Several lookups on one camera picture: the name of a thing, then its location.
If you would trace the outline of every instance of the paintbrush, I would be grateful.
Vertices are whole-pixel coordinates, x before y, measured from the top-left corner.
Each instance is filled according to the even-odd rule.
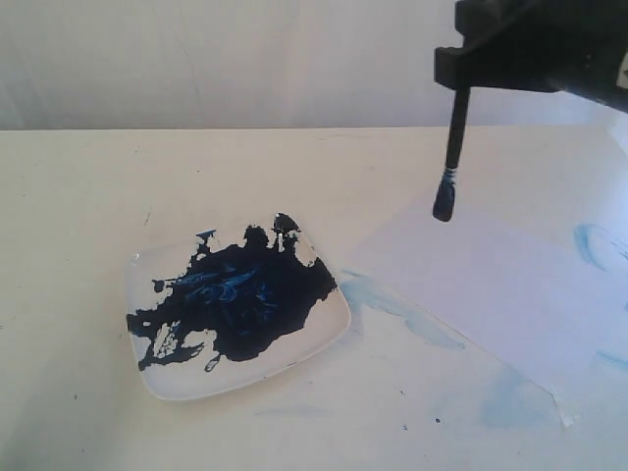
[[[449,139],[447,141],[447,153],[445,159],[445,171],[439,184],[439,191],[434,201],[432,215],[446,223],[453,215],[453,203],[455,202],[455,174],[458,170],[464,129],[467,124],[467,111],[469,110],[469,97],[471,88],[461,88],[455,92],[453,99],[453,111],[449,125]]]

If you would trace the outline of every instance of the white wall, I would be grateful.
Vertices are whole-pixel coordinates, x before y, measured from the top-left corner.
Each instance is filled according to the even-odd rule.
[[[0,0],[0,129],[444,125],[453,0]],[[582,123],[478,90],[471,123]]]

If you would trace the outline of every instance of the white paper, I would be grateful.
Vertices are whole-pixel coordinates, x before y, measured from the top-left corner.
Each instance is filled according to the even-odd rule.
[[[626,294],[572,253],[458,204],[409,206],[352,263],[551,393],[582,380]]]

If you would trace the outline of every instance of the white plate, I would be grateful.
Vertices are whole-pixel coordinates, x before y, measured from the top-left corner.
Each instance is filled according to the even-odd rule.
[[[268,378],[323,349],[350,322],[334,278],[281,213],[136,254],[127,298],[144,383],[168,400]]]

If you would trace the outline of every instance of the table surface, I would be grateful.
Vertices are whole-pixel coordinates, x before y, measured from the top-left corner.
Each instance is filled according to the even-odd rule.
[[[133,253],[284,211],[337,272],[434,192],[445,139],[0,132],[0,468],[624,469],[627,372],[594,369],[564,429],[546,392],[472,341],[440,348],[374,309],[362,336],[256,385],[181,403],[144,388],[125,323]],[[459,176],[459,198],[566,249],[581,223],[628,234],[628,160],[603,129],[471,128]]]

